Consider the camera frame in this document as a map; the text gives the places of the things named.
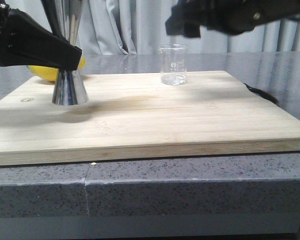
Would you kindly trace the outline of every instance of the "bamboo cutting board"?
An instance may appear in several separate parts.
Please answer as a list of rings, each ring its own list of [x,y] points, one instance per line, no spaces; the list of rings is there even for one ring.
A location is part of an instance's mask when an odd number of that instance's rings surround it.
[[[90,101],[51,103],[33,77],[0,101],[0,166],[300,151],[300,121],[225,71],[83,76]]]

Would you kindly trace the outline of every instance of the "white curtain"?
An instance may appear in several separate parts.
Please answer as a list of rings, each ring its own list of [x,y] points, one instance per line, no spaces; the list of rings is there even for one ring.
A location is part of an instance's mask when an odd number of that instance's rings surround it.
[[[50,30],[40,0],[6,0]],[[238,36],[200,29],[201,38],[167,36],[177,0],[86,0],[77,45],[83,54],[157,54],[160,45],[186,44],[189,53],[300,51],[300,22],[280,20]]]

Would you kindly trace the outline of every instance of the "stainless steel jigger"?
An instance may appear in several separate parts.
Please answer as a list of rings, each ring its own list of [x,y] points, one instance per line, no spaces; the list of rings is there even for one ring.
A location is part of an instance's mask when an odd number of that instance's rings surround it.
[[[76,44],[84,0],[41,0],[52,33]],[[52,102],[57,105],[77,105],[88,101],[79,72],[59,69]]]

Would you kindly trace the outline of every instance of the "gray countertop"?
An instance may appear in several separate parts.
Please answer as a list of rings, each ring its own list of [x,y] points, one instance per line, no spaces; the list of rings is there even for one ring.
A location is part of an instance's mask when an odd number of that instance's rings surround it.
[[[269,92],[300,120],[300,52],[187,61],[188,71],[224,70]],[[159,71],[159,55],[101,55],[86,56],[81,73]],[[31,76],[0,67],[0,99]],[[0,218],[271,213],[300,216],[300,152],[0,167]]]

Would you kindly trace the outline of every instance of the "lemon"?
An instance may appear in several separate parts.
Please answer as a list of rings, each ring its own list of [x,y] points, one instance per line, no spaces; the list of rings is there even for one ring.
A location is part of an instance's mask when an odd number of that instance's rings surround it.
[[[82,69],[85,64],[86,64],[86,59],[82,56],[80,58],[78,69]],[[34,65],[29,65],[27,67],[33,74],[39,76],[40,78],[52,82],[55,82],[57,79],[57,74],[58,74],[57,68],[47,67],[47,66],[34,66]]]

